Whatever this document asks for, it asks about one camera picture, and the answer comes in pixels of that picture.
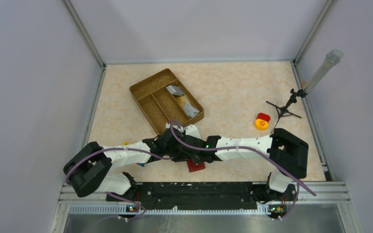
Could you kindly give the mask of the grey credit cards stack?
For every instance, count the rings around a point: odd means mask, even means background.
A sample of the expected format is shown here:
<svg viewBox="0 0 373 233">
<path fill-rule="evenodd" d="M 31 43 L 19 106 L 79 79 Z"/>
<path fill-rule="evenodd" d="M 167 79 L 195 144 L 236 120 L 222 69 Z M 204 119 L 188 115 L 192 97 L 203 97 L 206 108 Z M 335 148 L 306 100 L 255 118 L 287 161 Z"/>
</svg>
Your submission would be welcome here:
<svg viewBox="0 0 373 233">
<path fill-rule="evenodd" d="M 178 86 L 168 85 L 166 89 L 174 96 L 184 96 L 185 92 Z"/>
</svg>

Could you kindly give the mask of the red leather card holder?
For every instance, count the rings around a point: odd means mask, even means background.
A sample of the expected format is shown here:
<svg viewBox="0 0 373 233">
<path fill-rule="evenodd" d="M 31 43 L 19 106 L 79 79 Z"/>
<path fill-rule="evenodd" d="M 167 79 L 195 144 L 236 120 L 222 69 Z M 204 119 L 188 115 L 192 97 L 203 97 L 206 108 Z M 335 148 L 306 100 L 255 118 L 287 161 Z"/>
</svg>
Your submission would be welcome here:
<svg viewBox="0 0 373 233">
<path fill-rule="evenodd" d="M 204 170 L 206 168 L 204 163 L 196 164 L 192 160 L 187 160 L 187 166 L 189 173 Z"/>
</svg>

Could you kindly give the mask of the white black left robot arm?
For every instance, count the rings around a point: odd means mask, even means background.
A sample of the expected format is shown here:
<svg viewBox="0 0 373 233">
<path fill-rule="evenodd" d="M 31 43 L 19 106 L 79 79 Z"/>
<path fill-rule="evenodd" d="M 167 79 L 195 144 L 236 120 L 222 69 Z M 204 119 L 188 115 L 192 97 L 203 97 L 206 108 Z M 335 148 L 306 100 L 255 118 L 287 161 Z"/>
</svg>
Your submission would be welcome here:
<svg viewBox="0 0 373 233">
<path fill-rule="evenodd" d="M 170 152 L 177 143 L 174 136 L 181 137 L 183 132 L 182 125 L 171 120 L 162 134 L 134 144 L 102 147 L 96 141 L 90 142 L 64 166 L 66 183 L 80 198 L 94 192 L 110 192 L 132 200 L 136 196 L 135 181 L 124 172 L 114 173 L 114 169 L 173 159 Z"/>
</svg>

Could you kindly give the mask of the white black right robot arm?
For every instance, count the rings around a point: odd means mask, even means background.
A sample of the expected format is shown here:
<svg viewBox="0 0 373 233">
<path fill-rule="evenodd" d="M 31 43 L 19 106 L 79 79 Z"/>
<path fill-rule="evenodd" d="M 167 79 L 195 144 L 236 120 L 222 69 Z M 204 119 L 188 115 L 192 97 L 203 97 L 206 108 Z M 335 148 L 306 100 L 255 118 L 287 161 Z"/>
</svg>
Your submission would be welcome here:
<svg viewBox="0 0 373 233">
<path fill-rule="evenodd" d="M 172 124 L 172 123 L 169 123 L 169 129 L 171 131 L 171 133 L 173 134 L 173 136 L 175 137 L 175 139 L 182 145 L 188 147 L 188 148 L 191 148 L 193 150 L 200 150 L 200 151 L 219 151 L 219 150 L 232 150 L 232 149 L 235 149 L 237 152 L 239 152 L 240 149 L 243 149 L 243 150 L 250 150 L 254 153 L 257 153 L 258 155 L 260 155 L 261 157 L 263 157 L 264 159 L 266 159 L 268 162 L 270 162 L 272 165 L 274 165 L 278 170 L 280 170 L 282 173 L 284 173 L 286 176 L 290 177 L 293 181 L 295 181 L 298 185 L 302 186 L 308 193 L 310 193 L 311 195 L 313 196 L 316 196 L 317 194 L 312 191 L 304 182 L 302 182 L 300 179 L 296 178 L 295 176 L 293 176 L 292 174 L 290 174 L 287 170 L 285 170 L 283 167 L 281 167 L 278 163 L 276 163 L 275 161 L 273 161 L 270 157 L 267 157 L 266 154 L 262 153 L 261 151 L 259 151 L 257 148 L 254 148 L 254 147 L 248 147 L 248 146 L 240 146 L 240 145 L 237 145 L 237 146 L 234 146 L 234 147 L 219 147 L 219 148 L 199 148 L 199 147 L 195 147 L 195 146 L 192 146 L 192 145 L 189 145 L 185 142 L 183 142 L 174 132 L 174 125 L 175 124 Z"/>
</svg>

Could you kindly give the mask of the brown woven divided tray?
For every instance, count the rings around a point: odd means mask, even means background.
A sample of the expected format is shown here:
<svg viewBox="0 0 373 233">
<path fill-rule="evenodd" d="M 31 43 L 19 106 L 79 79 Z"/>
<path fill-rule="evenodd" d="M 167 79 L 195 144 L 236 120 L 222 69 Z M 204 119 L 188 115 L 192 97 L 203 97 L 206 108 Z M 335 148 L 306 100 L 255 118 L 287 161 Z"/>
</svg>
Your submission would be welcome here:
<svg viewBox="0 0 373 233">
<path fill-rule="evenodd" d="M 190 105 L 198 110 L 195 116 L 187 114 L 176 97 L 167 90 L 169 85 L 185 92 Z M 156 134 L 162 134 L 170 120 L 187 126 L 204 118 L 204 108 L 169 68 L 130 86 L 129 91 Z"/>
</svg>

